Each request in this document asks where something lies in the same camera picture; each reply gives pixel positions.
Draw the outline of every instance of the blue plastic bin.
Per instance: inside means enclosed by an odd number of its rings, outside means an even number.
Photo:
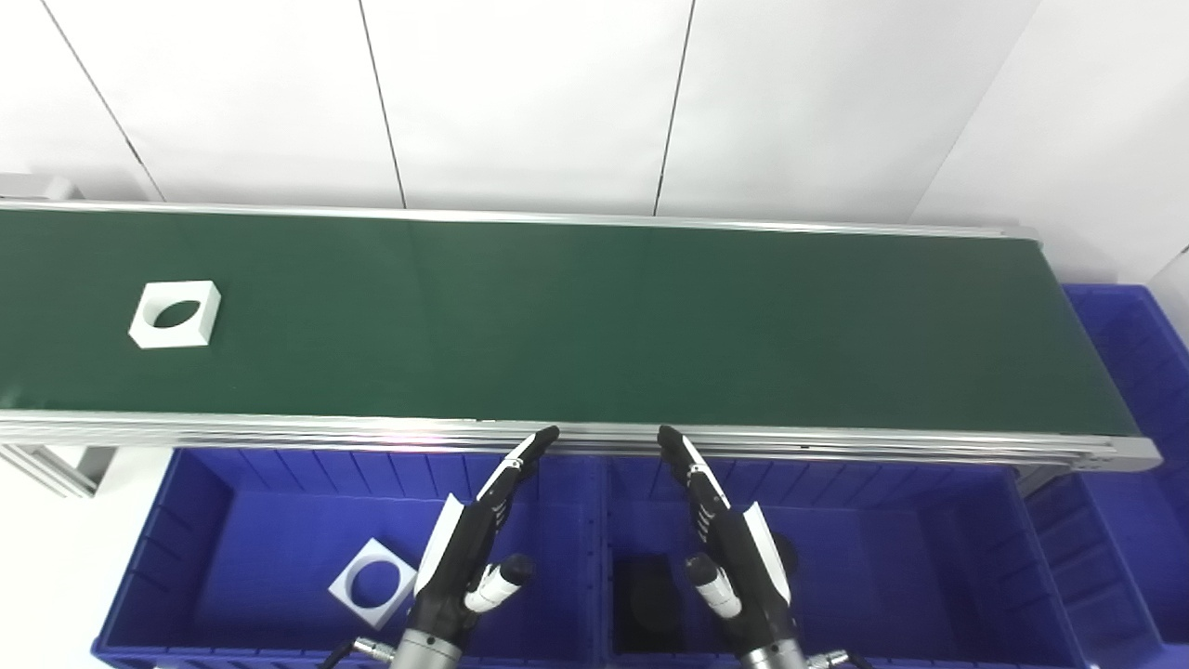
[[[376,632],[327,586],[372,537],[416,566],[441,500],[473,497],[496,463],[489,455],[178,452],[94,654],[130,669],[313,669],[345,639],[395,642],[407,607]],[[484,617],[465,665],[596,664],[602,475],[594,459],[545,459],[521,488],[493,556],[533,556],[535,581]],[[367,581],[360,574],[357,582],[366,589]],[[386,586],[357,589],[356,600],[384,601],[395,589]]]
[[[847,649],[876,664],[1081,667],[1044,556],[999,468],[712,461],[737,509],[759,501],[798,549],[794,613],[807,652]],[[698,550],[668,468],[612,461],[608,563]],[[680,587],[685,655],[611,665],[731,667],[710,610]],[[611,611],[614,602],[608,602]]]
[[[175,455],[95,655],[127,669],[313,669],[345,638],[392,640],[327,585],[370,537],[410,563],[448,492],[495,456],[193,450]],[[799,548],[806,648],[881,665],[1081,667],[1008,473],[948,467],[715,462]],[[688,507],[654,459],[551,457],[517,499],[497,557],[537,578],[480,621],[468,667],[731,665],[684,581],[688,654],[615,656],[611,561],[694,550]],[[383,579],[375,581],[383,591]],[[388,592],[357,593],[385,599]],[[378,667],[352,658],[345,667]]]
[[[1105,669],[1183,669],[1189,667],[1189,354],[1143,285],[1076,284],[1065,291],[1165,462],[1139,474],[1062,481],[1028,506],[1087,656]]]

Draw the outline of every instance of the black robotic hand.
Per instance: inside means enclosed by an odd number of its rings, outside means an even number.
[[[742,513],[731,509],[688,438],[663,425],[656,442],[688,493],[694,530],[705,544],[705,553],[686,561],[686,574],[721,619],[731,652],[747,668],[805,669],[789,613],[792,544],[781,538],[785,550],[778,549],[757,504]]]
[[[531,578],[533,561],[527,556],[512,555],[499,564],[487,564],[487,557],[512,494],[536,473],[537,461],[558,434],[556,427],[546,428],[521,442],[472,504],[447,498],[421,558],[413,610],[391,659],[394,669],[453,668],[479,616]]]

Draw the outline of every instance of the white square block with hole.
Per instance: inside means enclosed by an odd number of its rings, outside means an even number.
[[[351,597],[352,583],[356,582],[356,576],[364,570],[364,567],[369,564],[375,564],[377,562],[386,562],[392,567],[396,567],[397,574],[400,576],[400,582],[396,585],[396,592],[392,597],[388,598],[388,601],[377,606],[359,606]],[[409,597],[413,592],[413,586],[417,580],[417,572],[413,567],[409,567],[407,562],[396,556],[395,553],[388,550],[388,547],[377,542],[375,538],[367,539],[364,548],[359,549],[359,554],[351,560],[346,569],[339,574],[339,578],[331,583],[327,588],[334,599],[342,602],[344,606],[351,610],[352,613],[361,618],[365,623],[371,625],[373,629],[379,630],[396,610],[401,607],[401,602]]]
[[[219,289],[213,280],[164,280],[145,283],[132,316],[128,336],[141,349],[206,347],[219,311]],[[157,327],[157,316],[180,302],[199,302],[199,308],[172,327]]]

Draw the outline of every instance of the white wall panel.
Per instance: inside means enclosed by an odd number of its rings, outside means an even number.
[[[1045,0],[913,220],[1013,217],[1063,278],[1151,278],[1189,241],[1187,36],[1183,0]]]
[[[401,206],[350,0],[50,0],[168,200]]]
[[[64,176],[93,200],[157,198],[38,0],[0,2],[0,169]]]
[[[690,0],[366,0],[409,207],[652,213]]]
[[[661,214],[904,222],[1036,0],[699,0]]]
[[[4,125],[0,125],[0,171],[27,172],[29,165],[5,138],[4,132]]]

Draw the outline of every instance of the circular hole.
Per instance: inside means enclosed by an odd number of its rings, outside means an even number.
[[[401,570],[388,562],[373,562],[359,570],[351,582],[351,601],[372,608],[392,599],[401,587]]]
[[[153,327],[174,327],[185,322],[194,317],[194,314],[199,313],[199,302],[196,299],[183,299],[181,302],[174,302],[168,307],[161,309],[157,317],[152,318]]]

